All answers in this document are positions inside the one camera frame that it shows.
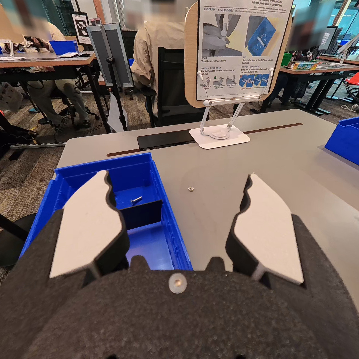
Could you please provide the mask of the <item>black office chair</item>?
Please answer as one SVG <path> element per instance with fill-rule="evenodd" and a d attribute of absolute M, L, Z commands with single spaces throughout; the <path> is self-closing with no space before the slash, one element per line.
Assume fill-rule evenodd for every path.
<path fill-rule="evenodd" d="M 183 49 L 158 48 L 158 91 L 141 89 L 151 127 L 202 120 L 205 108 L 191 106 L 185 97 L 185 56 Z"/>

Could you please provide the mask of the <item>grey power strip rail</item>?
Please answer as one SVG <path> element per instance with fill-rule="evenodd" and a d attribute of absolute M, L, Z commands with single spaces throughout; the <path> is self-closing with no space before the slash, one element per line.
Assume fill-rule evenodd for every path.
<path fill-rule="evenodd" d="M 32 143 L 32 144 L 16 144 L 11 145 L 10 149 L 12 150 L 28 150 L 28 149 L 44 149 L 44 148 L 55 148 L 55 147 L 65 147 L 66 142 L 50 142 L 50 143 Z"/>

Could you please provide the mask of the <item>printed instruction sheet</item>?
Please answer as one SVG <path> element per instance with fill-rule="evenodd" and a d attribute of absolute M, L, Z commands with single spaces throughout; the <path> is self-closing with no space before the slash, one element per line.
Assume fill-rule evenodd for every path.
<path fill-rule="evenodd" d="M 204 0 L 198 5 L 196 99 L 264 95 L 293 1 Z"/>

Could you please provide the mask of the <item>blue plastic bin with divider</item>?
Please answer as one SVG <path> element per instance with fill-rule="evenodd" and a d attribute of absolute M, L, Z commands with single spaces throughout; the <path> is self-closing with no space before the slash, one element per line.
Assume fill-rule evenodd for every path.
<path fill-rule="evenodd" d="M 52 214 L 61 209 L 76 190 L 101 170 L 107 170 L 110 174 L 117 209 L 132 207 L 130 200 L 140 196 L 142 201 L 136 205 L 163 201 L 161 222 L 128 230 L 128 262 L 133 256 L 141 255 L 152 270 L 192 270 L 186 246 L 151 153 L 55 169 L 56 177 L 47 186 L 19 257 L 29 248 Z"/>

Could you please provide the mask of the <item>wooden top office table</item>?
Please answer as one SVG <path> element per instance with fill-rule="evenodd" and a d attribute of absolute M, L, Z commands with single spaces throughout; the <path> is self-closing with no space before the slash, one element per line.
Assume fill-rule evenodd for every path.
<path fill-rule="evenodd" d="M 334 65 L 333 62 L 325 62 L 318 65 L 314 70 L 289 69 L 285 66 L 281 66 L 280 71 L 292 77 L 296 77 L 297 83 L 319 81 L 319 84 L 307 103 L 301 102 L 295 103 L 294 105 L 306 112 L 322 116 L 323 114 L 330 114 L 329 111 L 320 109 L 320 105 L 335 80 L 345 79 L 350 73 L 357 73 L 359 67 L 353 64 Z"/>
<path fill-rule="evenodd" d="M 324 61 L 337 62 L 337 63 L 341 62 L 341 57 L 329 56 L 327 54 L 323 54 L 323 55 L 319 56 L 319 59 L 324 60 Z M 343 64 L 358 66 L 359 65 L 359 55 L 357 54 L 357 55 L 347 56 L 346 58 L 344 58 Z"/>
<path fill-rule="evenodd" d="M 111 133 L 107 123 L 107 116 L 102 106 L 98 92 L 100 69 L 94 52 L 88 52 L 89 56 L 75 56 L 71 58 L 61 58 L 56 54 L 45 53 L 21 53 L 16 54 L 11 59 L 1 59 L 0 68 L 5 73 L 0 74 L 1 82 L 25 84 L 33 80 L 56 80 L 56 79 L 76 79 L 85 74 L 88 78 L 99 115 L 105 126 L 106 133 Z M 30 67 L 52 67 L 54 71 L 28 72 L 20 69 Z"/>

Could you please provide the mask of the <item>white paper bag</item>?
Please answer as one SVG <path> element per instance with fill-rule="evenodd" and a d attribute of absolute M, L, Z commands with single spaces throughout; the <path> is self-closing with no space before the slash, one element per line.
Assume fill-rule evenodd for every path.
<path fill-rule="evenodd" d="M 0 109 L 18 112 L 23 101 L 23 95 L 9 83 L 0 83 Z"/>

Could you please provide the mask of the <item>black bin divider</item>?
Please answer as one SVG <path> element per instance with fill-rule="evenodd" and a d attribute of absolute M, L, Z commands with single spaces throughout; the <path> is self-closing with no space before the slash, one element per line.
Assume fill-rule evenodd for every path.
<path fill-rule="evenodd" d="M 162 200 L 156 200 L 141 205 L 120 209 L 126 230 L 161 222 Z"/>

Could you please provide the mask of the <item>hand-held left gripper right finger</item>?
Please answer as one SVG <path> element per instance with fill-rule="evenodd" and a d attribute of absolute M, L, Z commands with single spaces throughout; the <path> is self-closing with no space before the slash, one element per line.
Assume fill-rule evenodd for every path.
<path fill-rule="evenodd" d="M 249 174 L 240 211 L 226 240 L 226 253 L 237 272 L 259 282 L 272 274 L 295 285 L 304 276 L 292 212 L 257 174 Z"/>

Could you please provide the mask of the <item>grey panel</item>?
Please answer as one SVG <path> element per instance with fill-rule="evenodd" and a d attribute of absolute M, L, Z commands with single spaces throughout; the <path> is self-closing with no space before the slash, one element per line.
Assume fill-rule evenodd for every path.
<path fill-rule="evenodd" d="M 87 26 L 106 86 L 133 88 L 133 78 L 119 23 Z"/>

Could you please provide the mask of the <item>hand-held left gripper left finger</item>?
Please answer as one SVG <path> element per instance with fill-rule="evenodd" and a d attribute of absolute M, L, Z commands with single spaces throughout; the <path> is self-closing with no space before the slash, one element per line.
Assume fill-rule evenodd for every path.
<path fill-rule="evenodd" d="M 89 271 L 94 278 L 128 269 L 126 224 L 107 170 L 97 172 L 63 207 L 49 278 Z"/>

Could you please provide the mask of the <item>black framed display board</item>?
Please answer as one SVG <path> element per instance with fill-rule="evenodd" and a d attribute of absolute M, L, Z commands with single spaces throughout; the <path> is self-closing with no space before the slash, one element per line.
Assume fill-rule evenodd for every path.
<path fill-rule="evenodd" d="M 327 51 L 330 48 L 331 43 L 333 42 L 334 35 L 337 31 L 337 26 L 327 26 L 321 40 L 321 44 L 318 47 L 319 51 Z"/>

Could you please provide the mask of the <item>small blue bin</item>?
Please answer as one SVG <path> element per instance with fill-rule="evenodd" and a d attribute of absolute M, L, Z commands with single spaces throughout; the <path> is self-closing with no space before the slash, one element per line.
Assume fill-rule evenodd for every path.
<path fill-rule="evenodd" d="M 66 53 L 79 52 L 77 42 L 75 40 L 50 41 L 49 42 L 56 55 L 64 55 Z"/>

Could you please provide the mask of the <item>white hanging paper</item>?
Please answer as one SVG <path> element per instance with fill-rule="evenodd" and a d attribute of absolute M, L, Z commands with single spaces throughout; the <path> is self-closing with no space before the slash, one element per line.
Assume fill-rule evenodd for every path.
<path fill-rule="evenodd" d="M 107 123 L 109 124 L 113 132 L 125 132 L 123 124 L 120 120 L 120 110 L 116 100 L 116 97 L 113 94 L 110 94 L 110 111 L 108 116 Z"/>

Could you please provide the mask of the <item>instruction sheet on stand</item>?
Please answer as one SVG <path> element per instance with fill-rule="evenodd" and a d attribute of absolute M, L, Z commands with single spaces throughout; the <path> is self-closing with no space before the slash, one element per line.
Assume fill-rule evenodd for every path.
<path fill-rule="evenodd" d="M 230 145 L 247 143 L 250 138 L 239 130 L 235 121 L 245 103 L 264 102 L 272 93 L 281 67 L 284 50 L 288 42 L 291 19 L 288 21 L 285 36 L 279 53 L 279 61 L 274 70 L 271 69 L 268 93 L 264 95 L 240 96 L 230 99 L 201 100 L 196 99 L 198 78 L 203 80 L 197 71 L 198 60 L 198 5 L 191 6 L 185 19 L 185 96 L 189 104 L 196 108 L 205 108 L 199 128 L 190 130 L 190 135 L 202 149 L 214 149 Z"/>

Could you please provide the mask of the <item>black white marker sign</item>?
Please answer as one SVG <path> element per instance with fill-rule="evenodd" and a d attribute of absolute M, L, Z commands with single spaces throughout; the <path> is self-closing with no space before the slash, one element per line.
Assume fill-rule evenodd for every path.
<path fill-rule="evenodd" d="M 87 13 L 72 11 L 71 17 L 76 31 L 77 43 L 82 46 L 91 46 L 92 43 L 87 32 L 87 26 L 89 25 Z"/>

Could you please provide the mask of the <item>black tripod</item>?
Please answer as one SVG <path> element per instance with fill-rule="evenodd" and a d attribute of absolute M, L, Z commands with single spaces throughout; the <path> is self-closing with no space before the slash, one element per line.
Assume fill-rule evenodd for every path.
<path fill-rule="evenodd" d="M 110 77 L 111 77 L 111 81 L 112 81 L 112 86 L 108 87 L 108 90 L 111 89 L 111 93 L 116 97 L 118 106 L 119 106 L 119 110 L 120 110 L 120 120 L 123 124 L 124 129 L 128 131 L 127 128 L 127 124 L 126 124 L 126 118 L 124 116 L 124 112 L 123 112 L 123 108 L 122 108 L 122 104 L 121 104 L 121 100 L 120 100 L 120 95 L 119 95 L 119 88 L 118 88 L 118 84 L 117 84 L 117 80 L 116 80 L 116 69 L 114 68 L 114 63 L 115 60 L 113 57 L 107 57 L 106 62 L 108 64 L 108 68 L 109 68 L 109 72 L 110 72 Z"/>

